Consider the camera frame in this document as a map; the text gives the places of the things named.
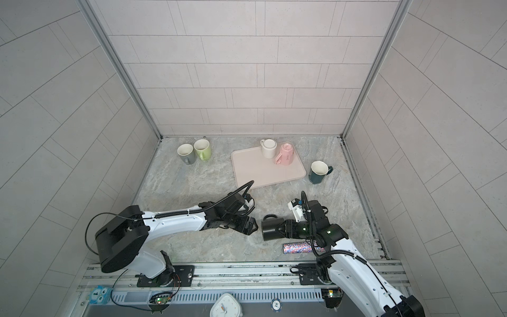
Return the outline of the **pink mug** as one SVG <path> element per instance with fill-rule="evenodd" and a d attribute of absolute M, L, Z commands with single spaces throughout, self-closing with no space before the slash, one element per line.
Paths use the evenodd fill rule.
<path fill-rule="evenodd" d="M 276 165 L 289 166 L 294 159 L 294 147 L 291 143 L 281 145 L 279 154 L 275 158 Z"/>

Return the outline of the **light green mug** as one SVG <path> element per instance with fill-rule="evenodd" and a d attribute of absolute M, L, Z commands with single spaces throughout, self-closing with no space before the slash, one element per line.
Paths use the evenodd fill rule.
<path fill-rule="evenodd" d="M 211 144 L 207 139 L 200 139 L 194 143 L 196 155 L 202 161 L 208 161 L 211 158 Z"/>

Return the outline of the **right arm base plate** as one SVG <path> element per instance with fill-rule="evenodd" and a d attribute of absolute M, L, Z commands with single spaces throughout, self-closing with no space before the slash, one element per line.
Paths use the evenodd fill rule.
<path fill-rule="evenodd" d="M 317 263 L 297 264 L 290 268 L 297 275 L 301 285 L 333 285 L 325 265 Z"/>

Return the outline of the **grey mug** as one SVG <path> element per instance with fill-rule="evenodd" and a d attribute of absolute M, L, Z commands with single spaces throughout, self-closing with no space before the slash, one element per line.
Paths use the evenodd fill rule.
<path fill-rule="evenodd" d="M 191 144 L 186 143 L 180 145 L 177 149 L 177 153 L 186 165 L 193 165 L 197 160 L 197 156 L 194 151 L 194 146 Z"/>

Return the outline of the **dark green mug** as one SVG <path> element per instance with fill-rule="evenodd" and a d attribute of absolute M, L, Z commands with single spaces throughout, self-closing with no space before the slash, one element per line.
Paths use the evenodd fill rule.
<path fill-rule="evenodd" d="M 334 171 L 332 166 L 322 161 L 314 161 L 310 166 L 309 181 L 312 184 L 320 184 L 322 180 Z"/>

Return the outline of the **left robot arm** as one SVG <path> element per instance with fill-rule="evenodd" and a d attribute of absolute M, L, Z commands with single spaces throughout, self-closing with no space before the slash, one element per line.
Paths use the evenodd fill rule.
<path fill-rule="evenodd" d="M 171 212 L 141 211 L 129 206 L 95 235 L 103 273 L 130 269 L 140 274 L 138 286 L 165 287 L 174 281 L 176 271 L 169 255 L 154 251 L 148 243 L 179 232 L 232 229 L 243 235 L 257 231 L 250 216 L 255 201 L 249 194 L 230 194 L 220 202 L 205 202 Z"/>

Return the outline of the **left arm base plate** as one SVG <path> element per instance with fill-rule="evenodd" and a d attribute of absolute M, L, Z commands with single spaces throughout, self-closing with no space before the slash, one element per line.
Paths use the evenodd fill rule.
<path fill-rule="evenodd" d="M 195 272 L 194 265 L 175 265 L 167 269 L 158 277 L 149 279 L 139 274 L 136 275 L 137 287 L 189 287 L 192 283 Z"/>

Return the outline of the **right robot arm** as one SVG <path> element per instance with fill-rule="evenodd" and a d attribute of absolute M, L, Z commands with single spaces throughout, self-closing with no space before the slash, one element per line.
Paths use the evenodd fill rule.
<path fill-rule="evenodd" d="M 289 203 L 296 219 L 277 229 L 289 239 L 307 240 L 316 256 L 318 276 L 340 287 L 365 316 L 424 316 L 422 304 L 389 284 L 363 258 L 349 235 L 330 223 L 317 200 Z"/>

